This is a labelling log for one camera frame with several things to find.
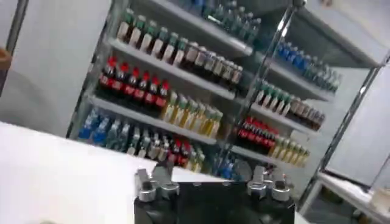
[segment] bottle label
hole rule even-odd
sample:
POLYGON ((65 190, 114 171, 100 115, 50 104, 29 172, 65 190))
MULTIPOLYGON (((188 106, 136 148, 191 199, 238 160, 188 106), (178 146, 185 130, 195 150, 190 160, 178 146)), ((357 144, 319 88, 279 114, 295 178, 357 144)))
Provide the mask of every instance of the bottle label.
POLYGON ((125 88, 124 88, 124 93, 125 93, 126 95, 132 96, 132 95, 134 94, 134 92, 135 92, 135 88, 133 88, 133 87, 130 86, 130 85, 126 85, 126 86, 125 86, 125 88))
POLYGON ((123 40, 124 37, 126 36, 128 29, 129 29, 129 25, 126 22, 122 22, 116 37, 119 38, 120 40, 123 40))
POLYGON ((160 54, 162 47, 163 47, 163 42, 160 39, 157 39, 152 49, 152 55, 157 58, 158 55, 160 54))
POLYGON ((194 62, 196 56, 197 56, 197 49, 195 49, 194 47, 190 47, 190 48, 188 49, 187 54, 185 55, 185 59, 186 59, 187 61, 194 62))
POLYGON ((163 108, 166 104, 166 99, 163 99, 161 97, 157 97, 156 105, 163 108))
POLYGON ((172 45, 168 45, 165 49, 164 55, 163 55, 163 60, 165 62, 169 62, 169 59, 172 57, 172 53, 174 51, 174 47, 172 45))
POLYGON ((140 39, 141 31, 139 29, 133 29, 132 36, 130 37, 129 45, 135 47, 138 40, 140 39))
POLYGON ((136 98, 142 99, 144 97, 144 95, 145 95, 145 91, 140 90, 140 89, 135 90, 134 96, 136 98))
POLYGON ((112 84, 112 88, 117 90, 117 91, 120 91, 122 90, 122 87, 123 87, 123 83, 120 82, 120 81, 114 81, 113 84, 112 84))
POLYGON ((169 121, 171 120, 173 111, 174 111, 173 106, 168 106, 168 107, 166 108, 165 115, 164 115, 164 119, 163 119, 165 122, 169 122, 169 121))
POLYGON ((181 109, 178 109, 177 110, 177 114, 176 114, 176 118, 175 118, 175 121, 174 121, 173 124, 179 126, 180 125, 180 121, 183 118, 183 115, 184 115, 184 111, 181 110, 181 109))
POLYGON ((179 65, 182 62, 183 57, 184 57, 184 51, 177 51, 175 60, 173 61, 173 65, 176 66, 179 65))
POLYGON ((151 44, 152 36, 150 34, 145 34, 144 39, 142 40, 140 50, 146 52, 149 45, 151 44))
POLYGON ((206 60, 205 52, 199 51, 199 53, 197 54, 197 57, 195 59, 195 65, 203 66, 203 64, 205 63, 205 60, 206 60))

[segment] glass bottle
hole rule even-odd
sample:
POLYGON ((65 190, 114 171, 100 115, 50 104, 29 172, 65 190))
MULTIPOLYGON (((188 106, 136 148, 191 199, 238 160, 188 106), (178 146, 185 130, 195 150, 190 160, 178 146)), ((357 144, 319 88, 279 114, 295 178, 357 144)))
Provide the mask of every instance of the glass bottle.
POLYGON ((205 120, 205 110, 206 110, 206 107, 204 104, 202 104, 201 102, 198 102, 198 108, 197 108, 197 111, 196 111, 196 115, 195 115, 195 118, 193 120, 193 123, 191 124, 190 126, 190 130, 198 133, 200 132, 200 128, 202 126, 202 124, 204 123, 204 120, 205 120))
POLYGON ((139 15, 138 19, 135 23, 135 27, 133 29, 132 35, 129 40, 129 45, 136 47, 137 43, 140 40, 140 36, 142 34, 142 30, 145 26, 146 18, 143 15, 139 15))
POLYGON ((133 23, 134 23, 134 11, 127 8, 124 15, 124 21, 121 22, 116 37, 119 40, 128 43, 134 28, 133 23))
POLYGON ((180 122, 180 126, 182 128, 185 128, 185 129, 190 128, 191 124, 194 121, 197 106, 198 106, 197 103, 193 99, 189 100, 188 107, 184 112, 184 116, 183 116, 182 121, 180 122))
POLYGON ((151 42, 154 40, 156 35, 157 23, 153 20, 149 21, 149 25, 145 27, 145 34, 141 42, 140 50, 148 52, 151 42))
POLYGON ((169 42, 167 43, 165 50, 164 50, 164 54, 163 54, 163 58, 162 58, 163 61, 165 61, 167 63, 171 63, 172 54, 175 50, 176 42, 177 42, 178 38, 179 38, 179 35, 177 33, 175 33, 175 32, 171 33, 171 37, 169 38, 169 42))
POLYGON ((165 27, 161 27, 160 33, 158 34, 158 38, 154 41, 154 45, 152 48, 152 55, 156 58, 160 58, 161 49, 168 38, 168 29, 165 27))
POLYGON ((184 51, 188 44, 188 40, 184 37, 181 37, 179 40, 179 44, 177 45, 177 51, 175 54, 175 59, 173 60, 174 66, 179 66, 184 58, 184 51))
POLYGON ((171 91, 169 96, 169 102, 165 104, 163 111, 161 112, 161 119, 165 122, 170 122, 177 100, 177 94, 171 91))

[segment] shelving unit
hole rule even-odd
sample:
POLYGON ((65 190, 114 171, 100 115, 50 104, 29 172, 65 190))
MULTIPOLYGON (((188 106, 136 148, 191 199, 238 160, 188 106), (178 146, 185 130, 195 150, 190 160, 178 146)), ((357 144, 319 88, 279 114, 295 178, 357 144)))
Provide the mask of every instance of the shelving unit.
POLYGON ((187 129, 172 125, 170 123, 159 120, 157 118, 150 117, 148 115, 139 113, 137 111, 133 111, 131 109, 119 106, 118 104, 111 103, 111 102, 106 101, 104 99, 100 99, 100 98, 96 97, 95 95, 88 96, 88 100, 96 107, 112 111, 114 113, 131 118, 135 121, 142 122, 144 124, 148 124, 148 125, 151 125, 154 127, 158 127, 158 128, 176 133, 178 135, 181 135, 181 136, 184 136, 184 137, 187 137, 187 138, 199 141, 199 142, 203 142, 203 143, 208 144, 208 145, 214 145, 214 144, 216 144, 216 141, 217 141, 216 139, 209 138, 209 137, 204 136, 204 135, 200 135, 200 134, 195 133, 193 131, 189 131, 187 129))
POLYGON ((139 51, 138 49, 135 49, 132 46, 129 46, 128 44, 122 43, 121 41, 110 38, 108 40, 108 43, 115 49, 131 56, 134 58, 137 58, 140 61, 144 61, 148 63, 150 66, 153 66, 163 72, 169 73, 171 75, 176 76, 179 79, 185 80, 188 83, 195 85, 199 88, 202 88, 208 92, 211 92, 213 94, 219 95, 225 99, 232 100, 235 97, 235 94, 228 91, 227 89, 220 87, 219 85, 215 85, 214 83, 211 83, 207 80, 204 80, 194 74, 191 74, 189 72, 186 72, 178 67, 175 67, 173 65, 170 65, 164 61, 161 61, 149 54, 146 54, 142 51, 139 51))
MULTIPOLYGON (((262 61, 262 59, 264 59, 262 53, 256 52, 255 54, 256 61, 262 61)), ((284 90, 293 89, 293 94, 296 94, 301 98, 332 101, 335 97, 333 93, 324 91, 301 78, 299 71, 296 68, 279 58, 273 58, 271 60, 270 69, 274 74, 268 75, 269 79, 274 79, 275 83, 278 83, 278 87, 281 87, 284 90)))
POLYGON ((143 4, 147 4, 159 13, 169 16, 173 21, 180 21, 182 27, 187 27, 187 29, 195 32, 197 36, 210 40, 206 43, 218 43, 214 47, 220 47, 226 55, 231 57, 252 55, 252 47, 202 18, 190 14, 172 2, 167 0, 145 0, 143 4))

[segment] red label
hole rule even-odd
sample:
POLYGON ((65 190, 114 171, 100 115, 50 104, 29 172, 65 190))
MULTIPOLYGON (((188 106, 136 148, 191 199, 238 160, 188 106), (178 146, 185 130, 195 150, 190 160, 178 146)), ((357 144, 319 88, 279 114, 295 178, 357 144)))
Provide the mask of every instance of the red label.
POLYGON ((120 91, 122 89, 122 86, 123 86, 123 83, 120 81, 114 81, 112 84, 112 88, 117 90, 117 91, 120 91))
POLYGON ((135 90, 134 95, 135 95, 135 97, 142 99, 145 95, 145 91, 137 89, 137 90, 135 90))
POLYGON ((132 86, 130 85, 126 85, 126 87, 124 88, 124 93, 126 95, 130 95, 132 96, 134 94, 134 91, 135 91, 135 88, 133 88, 132 86))
POLYGON ((146 97, 145 97, 145 102, 147 102, 147 103, 154 103, 155 98, 156 98, 155 95, 153 95, 151 93, 147 93, 146 97))
POLYGON ((156 104, 157 104, 157 106, 159 106, 159 107, 164 107, 165 104, 166 104, 166 100, 165 100, 165 99, 162 99, 161 97, 158 97, 157 100, 156 100, 156 104))

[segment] soda bottle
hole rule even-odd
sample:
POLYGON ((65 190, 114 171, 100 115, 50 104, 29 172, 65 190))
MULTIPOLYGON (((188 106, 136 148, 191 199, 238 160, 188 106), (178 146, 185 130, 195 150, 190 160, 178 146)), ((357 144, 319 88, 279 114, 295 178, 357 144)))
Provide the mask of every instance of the soda bottle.
POLYGON ((131 75, 129 75, 127 83, 124 86, 124 98, 128 102, 131 102, 134 98, 134 92, 138 86, 139 75, 140 75, 140 70, 138 70, 137 67, 134 67, 131 75))
POLYGON ((145 107, 150 110, 155 110, 155 102, 157 97, 157 89, 158 88, 158 78, 157 76, 152 77, 152 82, 149 85, 149 89, 145 96, 145 107))
POLYGON ((115 75, 115 80, 112 84, 112 89, 114 96, 122 97, 124 91, 124 82, 128 76, 129 65, 127 63, 123 63, 119 69, 119 71, 115 75))
POLYGON ((133 23, 134 23, 134 11, 127 8, 124 15, 124 21, 121 22, 116 37, 119 40, 128 43, 134 28, 133 23))
POLYGON ((102 70, 102 74, 99 78, 98 92, 104 94, 112 93, 112 84, 116 75, 116 59, 110 57, 107 64, 102 70))
POLYGON ((137 89, 134 92, 134 99, 139 105, 143 103, 148 84, 149 84, 149 72, 144 71, 142 80, 140 80, 137 89))

